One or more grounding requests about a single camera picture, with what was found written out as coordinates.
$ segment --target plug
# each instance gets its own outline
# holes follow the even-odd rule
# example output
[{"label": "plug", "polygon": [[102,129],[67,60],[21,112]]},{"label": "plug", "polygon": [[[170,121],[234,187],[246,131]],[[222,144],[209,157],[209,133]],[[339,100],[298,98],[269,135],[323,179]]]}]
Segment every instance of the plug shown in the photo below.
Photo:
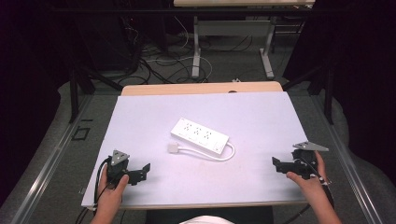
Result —
[{"label": "plug", "polygon": [[178,153],[178,143],[169,143],[168,144],[168,152],[170,153]]}]

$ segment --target person's right hand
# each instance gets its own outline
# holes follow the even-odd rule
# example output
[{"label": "person's right hand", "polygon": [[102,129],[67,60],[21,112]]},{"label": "person's right hand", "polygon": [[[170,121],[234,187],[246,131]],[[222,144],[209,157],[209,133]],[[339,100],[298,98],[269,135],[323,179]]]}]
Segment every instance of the person's right hand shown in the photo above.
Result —
[{"label": "person's right hand", "polygon": [[[317,151],[315,151],[315,154],[318,161],[318,173],[324,178],[326,182],[328,182],[324,161]],[[317,177],[314,176],[308,180],[305,180],[293,172],[288,172],[286,177],[294,181],[301,188],[303,195],[311,205],[314,200],[317,200],[318,198],[325,197],[327,199],[326,193],[324,192],[323,187],[321,186]]]},{"label": "person's right hand", "polygon": [[[318,173],[326,182],[328,182],[324,161],[317,151],[315,151],[315,154],[318,160]],[[315,215],[317,216],[320,224],[341,223],[341,220],[332,208],[332,205],[330,204],[317,176],[313,176],[310,179],[305,180],[293,172],[288,172],[286,177],[294,181],[300,187],[306,200],[314,209]]]}]

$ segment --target handheld controller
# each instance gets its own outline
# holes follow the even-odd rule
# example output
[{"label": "handheld controller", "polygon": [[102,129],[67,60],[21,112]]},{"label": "handheld controller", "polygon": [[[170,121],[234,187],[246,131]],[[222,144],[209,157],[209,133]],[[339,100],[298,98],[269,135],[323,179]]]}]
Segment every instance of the handheld controller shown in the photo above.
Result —
[{"label": "handheld controller", "polygon": [[275,157],[272,158],[276,171],[283,174],[291,171],[300,175],[303,179],[309,179],[311,175],[317,175],[318,161],[314,150],[329,151],[329,149],[310,142],[302,142],[293,146],[297,147],[291,153],[294,162],[282,162]]},{"label": "handheld controller", "polygon": [[146,180],[147,173],[150,170],[150,163],[145,165],[141,170],[128,171],[129,155],[114,150],[113,156],[109,158],[110,160],[107,161],[107,187],[109,189],[116,188],[124,175],[129,176],[128,184],[131,185],[136,185],[138,182]]}]

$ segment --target power outlet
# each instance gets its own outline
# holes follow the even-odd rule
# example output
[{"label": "power outlet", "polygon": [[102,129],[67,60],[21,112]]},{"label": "power outlet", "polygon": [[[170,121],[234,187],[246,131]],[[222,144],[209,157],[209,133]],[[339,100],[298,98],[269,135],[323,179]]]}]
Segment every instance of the power outlet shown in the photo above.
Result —
[{"label": "power outlet", "polygon": [[223,133],[184,118],[177,122],[171,134],[217,154],[221,154],[229,139],[229,136]]}]

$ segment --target black curtain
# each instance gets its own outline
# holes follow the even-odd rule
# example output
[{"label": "black curtain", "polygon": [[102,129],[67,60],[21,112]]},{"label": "black curtain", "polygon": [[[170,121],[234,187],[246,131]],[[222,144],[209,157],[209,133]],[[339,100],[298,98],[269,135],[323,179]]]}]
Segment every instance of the black curtain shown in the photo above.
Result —
[{"label": "black curtain", "polygon": [[396,4],[391,0],[315,4],[315,8],[341,7],[350,11],[308,20],[284,77],[294,80],[332,59],[333,95],[346,115],[349,148],[396,185]]},{"label": "black curtain", "polygon": [[68,71],[35,1],[0,7],[0,204],[13,190],[50,126]]}]

